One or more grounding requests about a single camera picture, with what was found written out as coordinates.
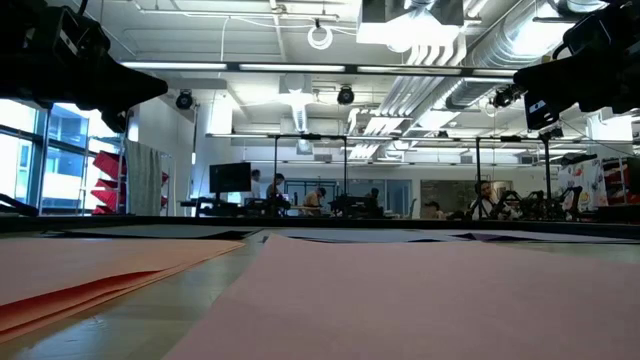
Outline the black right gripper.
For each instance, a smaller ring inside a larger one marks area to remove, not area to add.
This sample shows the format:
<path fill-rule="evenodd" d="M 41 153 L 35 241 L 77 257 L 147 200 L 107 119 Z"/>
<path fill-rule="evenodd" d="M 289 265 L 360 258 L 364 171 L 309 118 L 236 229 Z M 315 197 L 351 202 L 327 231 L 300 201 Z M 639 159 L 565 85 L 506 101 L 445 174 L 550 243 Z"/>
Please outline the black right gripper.
<path fill-rule="evenodd" d="M 640 35 L 616 29 L 603 51 L 575 55 L 519 69 L 513 82 L 524 89 L 528 130 L 559 119 L 561 109 L 578 103 L 583 112 L 610 108 L 614 114 L 640 112 Z"/>

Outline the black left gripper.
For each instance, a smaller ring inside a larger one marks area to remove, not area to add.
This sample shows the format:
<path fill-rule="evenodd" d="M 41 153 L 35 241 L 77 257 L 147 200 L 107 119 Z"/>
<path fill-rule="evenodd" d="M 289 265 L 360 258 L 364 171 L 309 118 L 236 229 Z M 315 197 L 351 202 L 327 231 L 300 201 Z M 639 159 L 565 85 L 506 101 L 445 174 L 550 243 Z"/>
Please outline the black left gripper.
<path fill-rule="evenodd" d="M 65 60 L 48 51 L 0 50 L 0 98 L 103 109 L 102 121 L 118 134 L 128 129 L 128 109 L 167 91 L 164 80 L 119 64 L 102 48 Z"/>

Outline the black paper sheet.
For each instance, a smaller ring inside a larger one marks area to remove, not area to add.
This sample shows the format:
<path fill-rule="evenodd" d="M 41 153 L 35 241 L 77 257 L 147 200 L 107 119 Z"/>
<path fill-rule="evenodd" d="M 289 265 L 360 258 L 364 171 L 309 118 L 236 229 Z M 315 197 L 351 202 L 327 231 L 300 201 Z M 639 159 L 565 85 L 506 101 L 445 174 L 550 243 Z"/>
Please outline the black paper sheet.
<path fill-rule="evenodd" d="M 242 240 L 260 228 L 205 225 L 132 225 L 65 230 L 47 230 L 46 237 L 58 238 L 158 238 Z"/>

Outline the purple paper sheet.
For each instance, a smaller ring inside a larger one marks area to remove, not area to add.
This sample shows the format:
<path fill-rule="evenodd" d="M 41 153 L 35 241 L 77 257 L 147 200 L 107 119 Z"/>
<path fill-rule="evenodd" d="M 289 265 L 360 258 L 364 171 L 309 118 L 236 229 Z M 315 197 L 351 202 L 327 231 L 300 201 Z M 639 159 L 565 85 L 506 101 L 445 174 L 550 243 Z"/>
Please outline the purple paper sheet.
<path fill-rule="evenodd" d="M 485 242 L 543 242 L 543 243 L 582 243 L 582 244 L 622 244 L 640 245 L 639 239 L 615 237 L 572 235 L 562 233 L 506 231 L 506 230 L 461 230 L 449 231 L 448 236 L 479 240 Z"/>

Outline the orange paper sheet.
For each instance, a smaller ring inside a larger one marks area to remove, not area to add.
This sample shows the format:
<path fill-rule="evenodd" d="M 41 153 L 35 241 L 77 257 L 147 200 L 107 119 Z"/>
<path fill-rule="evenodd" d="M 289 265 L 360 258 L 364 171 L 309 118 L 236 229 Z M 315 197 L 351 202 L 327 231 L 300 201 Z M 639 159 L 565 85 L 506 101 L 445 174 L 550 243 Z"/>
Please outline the orange paper sheet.
<path fill-rule="evenodd" d="M 171 269 L 111 276 L 0 305 L 0 344 L 169 276 Z"/>
<path fill-rule="evenodd" d="M 241 246 L 185 239 L 0 241 L 0 306 L 109 277 L 198 263 Z"/>
<path fill-rule="evenodd" d="M 640 360 L 640 264 L 274 235 L 164 360 Z"/>

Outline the red storage bin rack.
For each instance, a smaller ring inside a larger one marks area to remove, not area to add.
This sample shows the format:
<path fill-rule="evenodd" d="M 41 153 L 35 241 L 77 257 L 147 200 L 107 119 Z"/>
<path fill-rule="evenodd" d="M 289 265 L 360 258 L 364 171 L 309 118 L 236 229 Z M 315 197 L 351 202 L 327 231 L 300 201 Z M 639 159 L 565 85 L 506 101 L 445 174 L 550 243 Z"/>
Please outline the red storage bin rack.
<path fill-rule="evenodd" d="M 127 200 L 127 165 L 126 160 L 115 153 L 100 151 L 92 165 L 104 173 L 99 177 L 91 195 L 99 202 L 93 215 L 115 215 L 125 210 Z"/>

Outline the grey hanging cloth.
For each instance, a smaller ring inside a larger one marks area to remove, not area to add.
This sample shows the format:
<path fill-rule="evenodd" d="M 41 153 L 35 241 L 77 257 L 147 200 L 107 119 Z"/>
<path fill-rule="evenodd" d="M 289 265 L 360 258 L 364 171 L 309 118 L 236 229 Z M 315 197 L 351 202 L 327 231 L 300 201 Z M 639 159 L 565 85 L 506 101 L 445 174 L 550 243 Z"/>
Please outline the grey hanging cloth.
<path fill-rule="evenodd" d="M 161 211 L 161 153 L 147 145 L 125 141 L 127 202 L 136 216 L 158 216 Z"/>

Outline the white floral cloth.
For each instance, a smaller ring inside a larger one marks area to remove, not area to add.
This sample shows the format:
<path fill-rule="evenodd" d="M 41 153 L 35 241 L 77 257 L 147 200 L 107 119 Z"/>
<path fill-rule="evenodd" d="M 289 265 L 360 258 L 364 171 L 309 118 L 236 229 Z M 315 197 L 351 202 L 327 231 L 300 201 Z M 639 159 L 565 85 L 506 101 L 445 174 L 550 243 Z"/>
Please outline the white floral cloth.
<path fill-rule="evenodd" d="M 608 205 L 602 161 L 597 157 L 562 166 L 558 187 L 567 212 L 591 212 Z"/>

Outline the red storage bin shelf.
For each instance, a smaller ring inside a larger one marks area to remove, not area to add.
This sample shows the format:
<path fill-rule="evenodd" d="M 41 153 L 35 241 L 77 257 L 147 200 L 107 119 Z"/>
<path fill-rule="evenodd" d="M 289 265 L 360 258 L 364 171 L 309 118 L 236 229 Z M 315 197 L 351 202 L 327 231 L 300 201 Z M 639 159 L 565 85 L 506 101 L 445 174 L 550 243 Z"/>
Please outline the red storage bin shelf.
<path fill-rule="evenodd" d="M 627 159 L 608 158 L 602 162 L 606 197 L 609 206 L 629 203 Z"/>

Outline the black office desk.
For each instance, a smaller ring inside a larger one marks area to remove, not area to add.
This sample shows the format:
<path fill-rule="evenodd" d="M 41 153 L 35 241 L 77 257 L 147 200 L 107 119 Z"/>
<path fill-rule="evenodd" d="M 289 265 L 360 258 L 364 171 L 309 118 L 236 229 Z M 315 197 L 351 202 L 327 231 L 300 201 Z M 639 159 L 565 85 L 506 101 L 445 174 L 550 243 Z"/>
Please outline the black office desk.
<path fill-rule="evenodd" d="M 180 201 L 179 205 L 194 208 L 196 217 L 230 217 L 239 209 L 236 203 L 208 197 Z"/>

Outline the black computer monitor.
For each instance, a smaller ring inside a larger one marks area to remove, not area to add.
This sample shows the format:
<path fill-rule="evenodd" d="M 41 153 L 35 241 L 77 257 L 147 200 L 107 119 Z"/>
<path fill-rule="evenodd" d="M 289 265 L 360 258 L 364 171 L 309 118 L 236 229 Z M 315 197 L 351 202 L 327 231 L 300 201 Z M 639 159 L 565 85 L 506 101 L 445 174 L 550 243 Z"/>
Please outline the black computer monitor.
<path fill-rule="evenodd" d="M 251 165 L 246 162 L 209 166 L 209 192 L 214 194 L 251 190 Z"/>

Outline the long ceiling light strip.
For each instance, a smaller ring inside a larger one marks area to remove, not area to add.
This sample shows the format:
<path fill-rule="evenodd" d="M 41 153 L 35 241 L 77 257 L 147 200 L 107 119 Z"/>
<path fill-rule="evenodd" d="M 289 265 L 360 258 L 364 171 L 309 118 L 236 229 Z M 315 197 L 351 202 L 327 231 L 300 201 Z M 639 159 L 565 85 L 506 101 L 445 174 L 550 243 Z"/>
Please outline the long ceiling light strip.
<path fill-rule="evenodd" d="M 361 74 L 383 76 L 471 77 L 511 78 L 517 69 L 475 68 L 458 66 L 407 66 L 407 65 L 355 65 L 309 63 L 257 63 L 257 62 L 170 62 L 124 61 L 121 65 L 135 70 L 148 71 L 213 71 L 251 73 L 326 73 Z"/>

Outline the silver ventilation duct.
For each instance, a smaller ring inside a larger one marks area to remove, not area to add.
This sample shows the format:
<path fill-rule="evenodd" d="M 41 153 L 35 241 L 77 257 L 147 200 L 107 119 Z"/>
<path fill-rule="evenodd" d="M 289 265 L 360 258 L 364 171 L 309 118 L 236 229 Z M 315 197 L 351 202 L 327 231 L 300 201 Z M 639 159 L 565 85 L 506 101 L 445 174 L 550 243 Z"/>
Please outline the silver ventilation duct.
<path fill-rule="evenodd" d="M 538 63 L 570 28 L 567 0 L 522 0 L 489 30 L 465 65 L 471 69 L 446 93 L 448 110 L 466 109 L 513 72 Z"/>

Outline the black robot station frame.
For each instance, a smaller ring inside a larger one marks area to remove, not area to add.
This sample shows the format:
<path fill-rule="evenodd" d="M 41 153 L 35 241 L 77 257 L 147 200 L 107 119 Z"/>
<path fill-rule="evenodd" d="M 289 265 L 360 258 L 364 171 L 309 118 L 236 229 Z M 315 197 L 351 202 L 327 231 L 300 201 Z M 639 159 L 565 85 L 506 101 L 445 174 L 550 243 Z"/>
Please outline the black robot station frame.
<path fill-rule="evenodd" d="M 343 194 L 341 195 L 341 197 L 344 199 L 341 204 L 342 206 L 339 208 L 341 211 L 339 212 L 340 217 L 342 218 L 346 218 L 347 217 L 347 205 L 346 205 L 346 197 L 348 196 L 348 156 L 346 153 L 346 147 L 348 145 L 348 138 L 345 135 L 323 135 L 323 134 L 318 134 L 318 133 L 298 133 L 298 134 L 272 134 L 272 135 L 268 135 L 268 138 L 272 138 L 274 140 L 274 158 L 273 158 L 273 175 L 275 177 L 275 175 L 278 172 L 278 165 L 280 163 L 285 163 L 285 160 L 280 160 L 278 158 L 278 142 L 280 139 L 298 139 L 298 140 L 308 140 L 308 141 L 321 141 L 321 140 L 331 140 L 331 141 L 342 141 L 343 142 L 343 146 L 345 148 L 345 152 L 343 153 L 343 160 L 342 160 L 342 165 L 343 165 L 343 183 L 344 183 L 344 189 L 343 189 Z M 304 211 L 304 212 L 309 212 L 309 211 L 317 211 L 317 212 L 321 212 L 320 207 L 318 206 L 291 206 L 291 210 L 298 210 L 298 211 Z"/>
<path fill-rule="evenodd" d="M 485 141 L 494 141 L 494 142 L 502 142 L 502 143 L 521 143 L 521 142 L 533 142 L 533 139 L 529 139 L 529 138 L 524 138 L 521 136 L 517 136 L 517 135 L 510 135 L 510 136 L 499 136 L 499 137 L 495 137 L 495 136 L 490 136 L 490 137 L 476 137 L 475 138 L 475 151 L 476 151 L 476 184 L 482 180 L 482 175 L 481 175 L 481 150 L 480 150 L 480 144 L 481 142 L 485 140 Z M 550 218 L 551 215 L 551 211 L 550 211 L 550 205 L 551 205 L 551 199 L 547 198 L 546 195 L 546 190 L 542 192 L 542 195 L 538 197 L 538 204 L 539 207 L 544 211 L 544 216 L 546 219 Z"/>

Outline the black aluminium table frame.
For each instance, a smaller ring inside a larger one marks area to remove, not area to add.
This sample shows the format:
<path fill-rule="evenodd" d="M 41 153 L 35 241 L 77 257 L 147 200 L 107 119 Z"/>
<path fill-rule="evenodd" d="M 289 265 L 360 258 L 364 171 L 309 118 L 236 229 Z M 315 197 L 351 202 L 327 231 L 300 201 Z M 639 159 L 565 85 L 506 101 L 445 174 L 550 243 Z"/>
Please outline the black aluminium table frame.
<path fill-rule="evenodd" d="M 331 229 L 508 230 L 640 240 L 640 225 L 459 220 L 383 220 L 345 218 L 224 218 L 165 216 L 0 216 L 0 233 L 133 225 L 202 225 L 226 227 L 307 227 Z"/>

